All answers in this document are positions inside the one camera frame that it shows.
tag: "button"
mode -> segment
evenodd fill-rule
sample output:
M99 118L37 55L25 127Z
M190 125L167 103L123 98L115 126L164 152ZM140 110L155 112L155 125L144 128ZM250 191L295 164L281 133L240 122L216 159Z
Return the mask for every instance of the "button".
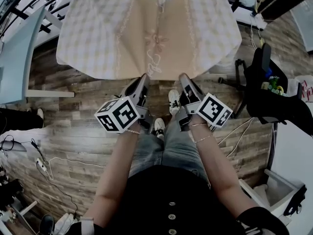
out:
M168 233L171 234L171 235L175 235L177 232L176 232L176 230L174 230L174 229L170 229L170 230L168 231Z
M176 216L175 216L174 214L169 214L169 215L168 215L168 218L169 218L170 220L174 220L174 219L176 218Z

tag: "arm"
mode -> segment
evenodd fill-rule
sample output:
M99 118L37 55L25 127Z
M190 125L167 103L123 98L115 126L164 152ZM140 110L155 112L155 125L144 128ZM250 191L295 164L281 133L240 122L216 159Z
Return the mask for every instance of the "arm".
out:
M189 123L195 141L212 135L207 125L191 126L197 123L205 123L205 120L198 115L194 115ZM197 149L219 201L235 218L244 211L258 206L241 190L235 169L223 154L213 136L197 143Z
M136 122L131 130L140 132ZM105 168L92 205L84 215L92 217L94 224L105 227L115 214L123 196L131 169L138 134L124 132L118 136L108 166Z

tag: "bracelet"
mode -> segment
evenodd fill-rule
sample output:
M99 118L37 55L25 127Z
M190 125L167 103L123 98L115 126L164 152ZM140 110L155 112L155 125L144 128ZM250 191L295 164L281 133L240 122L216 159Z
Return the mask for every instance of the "bracelet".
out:
M205 139L207 139L207 138L210 138L210 137L212 137L213 135L209 135L209 136L207 136L207 137L205 137L205 138L203 138L203 139L200 139L200 140L198 140L198 141L195 141L195 143L199 143L199 142L201 142L201 141L203 141L203 140L205 140Z
M207 123L197 123L197 124L193 124L193 125L191 125L190 127L195 127L195 126L198 126L198 125L203 125L203 124L206 124L206 125L207 125Z
M140 135L140 132L137 132L137 131L132 131L132 130L125 130L125 131L128 131L128 132L131 132L131 133L135 133L135 134Z

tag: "person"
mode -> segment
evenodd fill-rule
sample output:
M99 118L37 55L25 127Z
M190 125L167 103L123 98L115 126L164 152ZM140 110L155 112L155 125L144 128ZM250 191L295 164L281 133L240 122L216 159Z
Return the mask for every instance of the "person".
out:
M156 136L119 135L93 203L67 235L289 234L241 190L205 120L193 115L192 141L175 121L176 90L169 101L172 119L167 128L155 121Z
M43 126L44 112L40 108L36 114L30 108L26 112L0 108L0 135L10 130L26 131Z

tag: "wooden floor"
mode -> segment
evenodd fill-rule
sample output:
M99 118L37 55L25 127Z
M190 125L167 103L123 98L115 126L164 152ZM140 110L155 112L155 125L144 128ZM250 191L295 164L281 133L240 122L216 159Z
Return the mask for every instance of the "wooden floor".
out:
M242 26L239 28L243 41L236 58L244 59L250 65L254 54L250 28ZM261 35L272 46L272 60L288 77L313 73L313 60L304 49L290 13L272 22ZM254 36L254 41L259 46L256 30ZM35 50L29 87L39 90L71 91L75 92L75 98L29 98L25 104L9 105L9 108L20 110L27 107L42 108L45 113L45 128L24 132L11 131L2 137L12 134L15 140L20 142L34 139L47 160L60 157L106 165L116 136L107 136L93 114L106 100L119 94L129 80L97 80L69 66L58 65L55 58L56 46L57 41L52 41ZM216 95L230 108L236 109L241 102L242 94L232 87L219 85L217 83L219 77L234 80L234 64L213 67L210 74L203 74L195 81L205 93ZM177 81L151 82L148 106L155 117L168 115L167 94L174 88L181 90ZM225 127L214 133L214 136L219 141L248 119L249 115L244 110L239 119L230 119ZM225 154L234 148L244 129L245 127L242 127L221 144ZM267 166L271 129L270 124L261 125L255 120L242 138L236 152L229 157L238 176L244 178L250 185L254 185L260 179ZM8 157L1 154L0 158L9 175L20 179L27 201L37 200L39 204L35 210L40 214L51 213L56 219L66 212L73 212L75 206L69 197L49 185L36 169L35 161L39 153L30 143L25 143L25 147L27 153L12 151L8 152ZM54 176L52 182L71 195L78 205L78 213L84 214L92 202L103 169L57 159L53 160L51 165Z

